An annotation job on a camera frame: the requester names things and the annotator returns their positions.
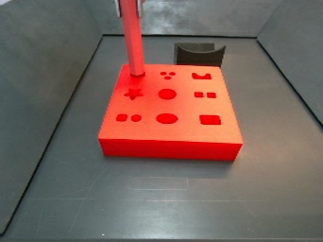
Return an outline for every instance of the red shape sorter board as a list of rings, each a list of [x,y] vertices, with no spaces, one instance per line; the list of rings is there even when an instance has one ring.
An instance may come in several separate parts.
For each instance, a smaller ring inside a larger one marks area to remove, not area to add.
[[[220,69],[122,66],[98,133],[104,155],[233,161],[242,146]]]

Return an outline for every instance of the black object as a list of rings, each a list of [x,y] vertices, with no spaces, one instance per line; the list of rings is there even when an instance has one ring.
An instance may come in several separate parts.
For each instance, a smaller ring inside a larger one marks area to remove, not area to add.
[[[221,65],[225,45],[214,49],[213,43],[176,43],[174,64],[184,65]]]

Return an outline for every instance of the red vertical rod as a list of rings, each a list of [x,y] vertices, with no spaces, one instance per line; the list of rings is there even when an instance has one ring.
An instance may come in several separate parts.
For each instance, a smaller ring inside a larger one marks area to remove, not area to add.
[[[129,74],[134,77],[138,77],[145,74],[145,70],[144,51],[141,42],[141,27],[136,4],[136,0],[120,0],[120,12],[126,39],[126,58]]]

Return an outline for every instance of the hole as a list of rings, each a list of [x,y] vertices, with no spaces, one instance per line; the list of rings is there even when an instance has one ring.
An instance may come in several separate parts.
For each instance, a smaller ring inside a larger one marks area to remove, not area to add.
[[[157,95],[161,99],[169,100],[176,97],[176,91],[172,89],[162,89],[158,91]]]
[[[192,78],[193,79],[212,79],[209,73],[206,73],[204,76],[198,75],[197,73],[192,73]]]
[[[194,92],[194,97],[204,97],[202,92]]]
[[[141,120],[141,116],[138,114],[134,114],[132,117],[130,117],[130,121],[132,122],[138,122]]]
[[[198,121],[201,125],[220,125],[220,119],[217,115],[200,115]]]
[[[216,95],[216,93],[206,93],[206,97],[208,97],[208,98],[216,98],[217,95]]]
[[[137,96],[142,96],[141,89],[129,88],[124,96],[128,96],[130,100],[134,100]]]
[[[164,125],[173,124],[177,120],[176,115],[170,113],[161,113],[156,116],[156,121]]]
[[[126,121],[126,114],[117,114],[116,121],[125,122]]]

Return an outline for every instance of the small circular hole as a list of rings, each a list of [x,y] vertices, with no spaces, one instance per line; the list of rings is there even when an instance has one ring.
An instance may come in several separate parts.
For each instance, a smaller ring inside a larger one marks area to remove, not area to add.
[[[132,117],[130,117],[130,121],[132,122],[138,122],[141,120],[141,116],[138,114],[134,114]]]

